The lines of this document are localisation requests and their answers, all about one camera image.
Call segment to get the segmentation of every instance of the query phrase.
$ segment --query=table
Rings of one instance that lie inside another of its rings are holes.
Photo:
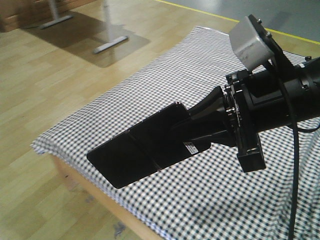
[[[304,59],[285,54],[295,64]],[[260,134],[267,169],[250,173],[242,172],[236,148],[212,144],[207,151],[115,189],[86,159],[94,147],[173,102],[191,108],[215,86],[224,85],[225,75],[243,68],[227,34],[195,27],[166,54],[41,134],[32,147],[63,160],[166,240],[287,239],[293,177],[288,127]],[[319,121],[301,126],[311,128]],[[296,239],[320,239],[319,146],[319,131],[300,134]]]

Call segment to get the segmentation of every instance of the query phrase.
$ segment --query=white label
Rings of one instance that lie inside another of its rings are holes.
[[[188,149],[191,154],[196,154],[199,152],[198,149],[196,148],[196,146],[192,142],[184,142],[183,144],[185,145],[186,149]]]

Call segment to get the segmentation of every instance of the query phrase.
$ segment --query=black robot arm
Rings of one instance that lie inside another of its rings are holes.
[[[264,169],[258,133],[291,125],[288,98],[296,121],[320,116],[319,57],[293,66],[252,15],[229,37],[246,69],[228,74],[223,89],[217,86],[189,110],[173,103],[87,154],[113,186],[122,188],[207,150],[211,143],[237,147],[244,172]],[[260,65],[265,70],[253,74]]]

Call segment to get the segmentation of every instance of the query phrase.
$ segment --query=cable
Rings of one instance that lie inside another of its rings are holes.
[[[317,131],[318,129],[320,129],[320,123],[319,123],[319,125],[318,125],[317,127],[315,127],[315,128],[310,128],[310,129],[298,127],[298,131],[299,131],[299,132],[302,132],[302,133],[313,133],[313,132]]]
[[[292,180],[292,201],[291,201],[291,211],[290,211],[290,221],[288,229],[288,240],[293,240],[295,237],[295,222],[296,222],[296,213],[298,205],[298,188],[299,188],[299,161],[300,161],[300,149],[299,149],[299,127],[298,121],[296,118],[296,113],[294,107],[291,103],[288,91],[285,87],[285,84],[278,76],[274,66],[269,62],[263,65],[271,74],[275,76],[278,81],[280,91],[284,97],[284,100],[287,104],[289,110],[289,117],[291,120],[291,127],[293,132],[293,180]]]

